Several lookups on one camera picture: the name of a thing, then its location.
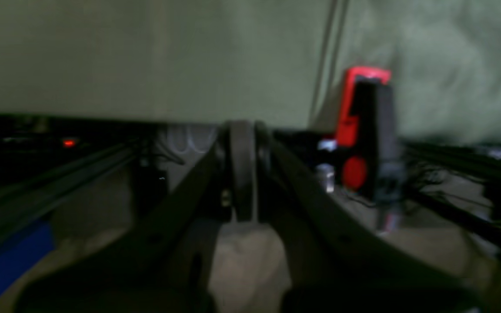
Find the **beige surface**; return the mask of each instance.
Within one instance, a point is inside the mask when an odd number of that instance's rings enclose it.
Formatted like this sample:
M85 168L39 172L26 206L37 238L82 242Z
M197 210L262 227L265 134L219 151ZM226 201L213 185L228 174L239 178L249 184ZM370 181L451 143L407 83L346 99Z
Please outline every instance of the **beige surface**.
M195 159L197 156L193 155L191 160L195 162ZM61 228L63 236L57 249L7 290L0 298L0 313L12 311L14 301L28 281L97 251L128 229L130 220L125 220L125 217L130 214L127 200L130 196L125 188L126 182L124 174L118 172L57 209L55 217L58 220L54 220L54 224ZM467 194L471 190L471 196L480 192L477 186L463 180L455 185L445 188L457 189L460 186L466 188ZM110 202L110 199L124 200ZM341 201L352 216L372 229L374 210L355 202ZM501 268L473 249L469 245L471 240L459 228L449 223L431 222L437 217L425 210L420 210L412 218L417 221L404 223L410 226L383 238L438 269L462 277L467 284L481 291L492 304L492 312L501 313ZM414 226L415 223L437 226L419 227ZM290 286L284 247L272 228L252 224L226 224L222 227L209 280L209 291L220 312L277 312L281 296Z

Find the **red circular part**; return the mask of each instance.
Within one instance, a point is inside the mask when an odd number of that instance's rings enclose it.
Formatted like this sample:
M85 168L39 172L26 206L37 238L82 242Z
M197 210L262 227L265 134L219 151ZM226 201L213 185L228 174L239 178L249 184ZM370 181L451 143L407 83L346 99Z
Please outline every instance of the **red circular part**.
M368 167L363 158L360 156L350 157L344 164L344 185L352 190L358 190L366 182L367 173Z

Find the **hole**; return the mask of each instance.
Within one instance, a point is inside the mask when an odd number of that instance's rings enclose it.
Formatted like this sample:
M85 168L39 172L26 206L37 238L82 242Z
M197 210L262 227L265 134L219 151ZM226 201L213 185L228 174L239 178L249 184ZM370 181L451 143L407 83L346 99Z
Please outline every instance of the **hole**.
M161 234L151 234L150 236L148 236L148 242L150 244L159 244L161 242L162 238L161 238Z
M346 234L340 234L340 236L338 236L337 240L341 243L350 243L351 237L346 235Z

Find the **black metal frame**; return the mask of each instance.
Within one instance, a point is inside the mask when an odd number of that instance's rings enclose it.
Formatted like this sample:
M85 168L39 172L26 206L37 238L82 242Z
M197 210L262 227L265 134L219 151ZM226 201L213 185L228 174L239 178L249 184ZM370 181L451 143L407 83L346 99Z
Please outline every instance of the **black metal frame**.
M286 248L293 283L282 311L461 312L477 305L459 279L384 243L340 208L314 175L263 123L256 136L258 206L241 206L234 190L232 127L179 187L139 226L103 251L30 285L20 312L214 311L205 291L221 225L231 208L239 221L269 223Z
M406 158L415 161L430 162L457 173L476 177L481 180L481 184L486 188L485 196L489 194L489 186L493 188L492 196L496 196L495 188L501 190L501 160L475 154L472 148L409 143L406 145ZM495 244L500 249L499 260L501 261L501 229L492 222L474 216L445 200L439 200L413 186L407 186L404 195L407 200L413 200L446 220ZM501 208L496 206L496 202L494 203L493 210L501 210Z
M74 192L134 159L132 143L108 145L28 180L0 186L0 244Z

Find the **red plastic part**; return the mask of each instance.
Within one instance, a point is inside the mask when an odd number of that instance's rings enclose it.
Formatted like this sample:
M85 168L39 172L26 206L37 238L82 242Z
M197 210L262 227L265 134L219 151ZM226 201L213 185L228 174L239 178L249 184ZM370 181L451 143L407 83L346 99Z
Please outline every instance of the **red plastic part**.
M357 142L359 118L350 116L356 77L378 78L383 84L387 84L391 78L391 72L377 69L376 67L356 66L347 70L345 75L344 93L341 101L340 118L336 128L336 143L340 147L353 147Z
M360 156L352 156L344 164L343 169L344 185L352 190L358 190L368 175L366 161Z

